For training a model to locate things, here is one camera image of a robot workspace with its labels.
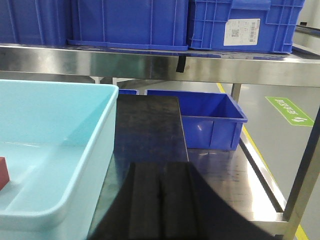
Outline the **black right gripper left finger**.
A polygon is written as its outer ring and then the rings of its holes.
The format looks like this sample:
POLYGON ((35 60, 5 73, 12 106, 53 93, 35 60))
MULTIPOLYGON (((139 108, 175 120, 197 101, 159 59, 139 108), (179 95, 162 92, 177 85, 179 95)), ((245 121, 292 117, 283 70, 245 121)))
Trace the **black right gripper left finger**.
POLYGON ((161 200, 158 166, 132 162, 118 194, 90 240, 159 240, 161 200))

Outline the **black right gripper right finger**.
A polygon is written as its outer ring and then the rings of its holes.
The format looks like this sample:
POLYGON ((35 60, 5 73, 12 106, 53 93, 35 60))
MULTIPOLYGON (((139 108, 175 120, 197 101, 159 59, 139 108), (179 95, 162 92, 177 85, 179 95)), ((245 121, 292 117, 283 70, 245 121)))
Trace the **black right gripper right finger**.
POLYGON ((162 179, 163 239, 274 240, 230 207, 190 162, 169 162, 162 179))

